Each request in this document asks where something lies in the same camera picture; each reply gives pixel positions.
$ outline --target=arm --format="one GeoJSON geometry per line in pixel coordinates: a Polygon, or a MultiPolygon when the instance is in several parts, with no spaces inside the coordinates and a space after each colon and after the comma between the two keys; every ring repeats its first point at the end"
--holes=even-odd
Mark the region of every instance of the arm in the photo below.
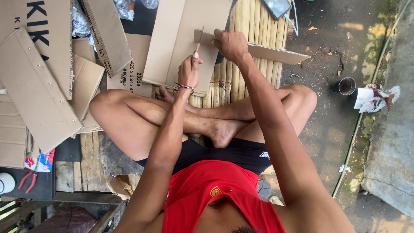
{"type": "MultiPolygon", "coordinates": [[[[189,56],[179,67],[179,83],[196,87],[198,84],[197,58],[189,56]]],[[[171,174],[181,152],[185,105],[191,89],[179,88],[148,155],[145,169],[136,192],[131,197],[124,215],[115,229],[117,232],[145,232],[148,225],[163,211],[171,174]]]]}
{"type": "Polygon", "coordinates": [[[332,229],[337,232],[353,231],[345,214],[326,192],[311,158],[296,136],[281,100],[249,54],[243,33],[216,29],[215,34],[217,40],[214,40],[214,44],[227,60],[240,68],[246,82],[286,206],[290,207],[296,221],[305,223],[305,228],[302,228],[300,224],[292,222],[295,220],[289,219],[291,226],[285,226],[286,229],[306,232],[313,227],[319,232],[332,229]]]}

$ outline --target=bare foot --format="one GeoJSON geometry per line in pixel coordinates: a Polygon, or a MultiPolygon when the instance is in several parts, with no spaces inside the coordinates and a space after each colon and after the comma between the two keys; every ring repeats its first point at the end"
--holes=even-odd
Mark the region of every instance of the bare foot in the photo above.
{"type": "Polygon", "coordinates": [[[209,138],[215,148],[225,148],[233,137],[248,124],[250,122],[216,119],[209,138]]]}
{"type": "Polygon", "coordinates": [[[170,103],[170,104],[172,104],[175,99],[175,97],[169,91],[167,91],[167,88],[165,88],[164,86],[160,86],[159,91],[156,91],[155,95],[157,99],[170,103]]]}

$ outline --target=hair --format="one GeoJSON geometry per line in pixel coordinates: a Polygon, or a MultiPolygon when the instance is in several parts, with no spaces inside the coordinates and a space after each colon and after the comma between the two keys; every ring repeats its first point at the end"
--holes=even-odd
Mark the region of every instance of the hair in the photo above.
{"type": "Polygon", "coordinates": [[[237,229],[232,229],[230,233],[258,233],[258,232],[255,231],[253,228],[242,226],[237,229]]]}

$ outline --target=man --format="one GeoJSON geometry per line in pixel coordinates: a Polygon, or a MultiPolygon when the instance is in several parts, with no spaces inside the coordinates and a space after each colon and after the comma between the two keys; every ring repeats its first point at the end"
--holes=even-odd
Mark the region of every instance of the man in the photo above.
{"type": "Polygon", "coordinates": [[[240,32],[216,29],[215,46],[239,68],[250,98],[215,109],[186,106],[198,84],[189,56],[177,96],[153,100],[122,90],[101,93],[90,111],[114,143],[145,166],[114,232],[354,232],[324,188],[298,139],[316,95],[293,85],[274,90],[240,32]],[[210,137],[199,146],[184,133],[210,137]],[[286,206],[260,200],[258,175],[273,164],[286,206]]]}

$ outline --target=red tank top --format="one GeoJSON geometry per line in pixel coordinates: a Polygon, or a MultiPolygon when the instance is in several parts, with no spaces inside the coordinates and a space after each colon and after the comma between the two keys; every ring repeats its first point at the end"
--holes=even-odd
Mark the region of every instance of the red tank top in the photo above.
{"type": "Polygon", "coordinates": [[[258,176],[231,162],[202,160],[171,177],[163,233],[194,232],[207,205],[228,197],[260,233],[285,233],[272,203],[257,194],[258,176]]]}

